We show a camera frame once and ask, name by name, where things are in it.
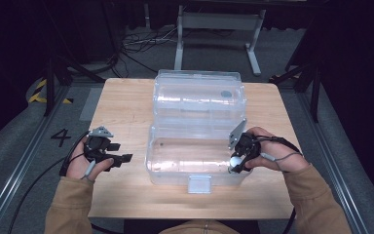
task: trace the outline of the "metal frame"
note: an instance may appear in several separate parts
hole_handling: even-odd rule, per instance
[[[212,28],[212,29],[234,29],[252,30],[253,36],[250,43],[246,43],[248,60],[250,61],[253,74],[260,76],[261,71],[257,62],[254,48],[259,37],[260,28],[266,11],[260,11],[259,15],[232,15],[232,14],[207,14],[207,13],[185,13],[184,7],[178,7],[177,19],[177,49],[175,52],[174,70],[181,70],[183,61],[183,29],[184,28]]]

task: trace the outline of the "clear plastic container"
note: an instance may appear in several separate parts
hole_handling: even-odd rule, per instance
[[[160,70],[153,104],[145,160],[153,183],[207,193],[212,185],[239,185],[248,176],[228,171],[229,134],[245,118],[239,73]]]

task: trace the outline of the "metal bracket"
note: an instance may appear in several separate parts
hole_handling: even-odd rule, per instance
[[[229,149],[234,149],[236,144],[239,142],[240,137],[244,131],[245,124],[247,123],[247,119],[244,118],[238,124],[238,126],[229,134]]]
[[[93,137],[114,137],[104,126],[100,126],[90,131],[89,136]]]

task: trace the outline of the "wooden table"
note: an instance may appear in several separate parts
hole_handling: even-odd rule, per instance
[[[186,186],[155,185],[144,166],[153,121],[152,79],[109,79],[91,129],[105,126],[121,143],[117,154],[132,153],[130,163],[96,180],[90,216],[120,218],[289,218],[292,205],[283,176],[257,168],[240,186],[214,186],[211,194],[189,194]],[[299,146],[278,88],[244,83],[246,129],[263,127]]]

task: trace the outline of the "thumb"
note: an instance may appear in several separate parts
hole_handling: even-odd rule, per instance
[[[100,173],[109,169],[113,164],[114,164],[113,158],[105,159],[95,164],[95,166],[93,167],[93,171],[89,175],[89,179],[94,181]]]

